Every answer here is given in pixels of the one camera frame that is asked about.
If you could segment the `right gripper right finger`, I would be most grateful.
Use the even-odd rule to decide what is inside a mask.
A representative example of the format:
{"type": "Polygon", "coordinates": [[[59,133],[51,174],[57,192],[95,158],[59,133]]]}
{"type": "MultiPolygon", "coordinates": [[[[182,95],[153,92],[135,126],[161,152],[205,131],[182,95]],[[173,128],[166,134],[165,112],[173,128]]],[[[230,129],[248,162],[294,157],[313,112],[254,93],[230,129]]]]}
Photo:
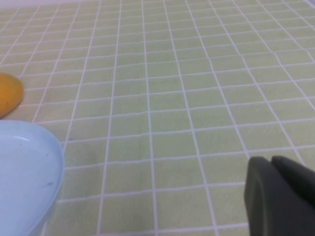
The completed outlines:
{"type": "Polygon", "coordinates": [[[273,156],[272,165],[299,197],[315,205],[314,171],[285,156],[273,156]]]}

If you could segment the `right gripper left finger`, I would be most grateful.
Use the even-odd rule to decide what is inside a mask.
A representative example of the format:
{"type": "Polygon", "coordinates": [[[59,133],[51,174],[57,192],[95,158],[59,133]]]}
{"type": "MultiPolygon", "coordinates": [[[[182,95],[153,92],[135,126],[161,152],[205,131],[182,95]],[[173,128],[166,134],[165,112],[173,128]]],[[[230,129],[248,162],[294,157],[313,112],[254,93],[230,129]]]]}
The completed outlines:
{"type": "Polygon", "coordinates": [[[315,206],[292,190],[272,159],[249,159],[244,201],[251,236],[315,234],[315,206]]]}

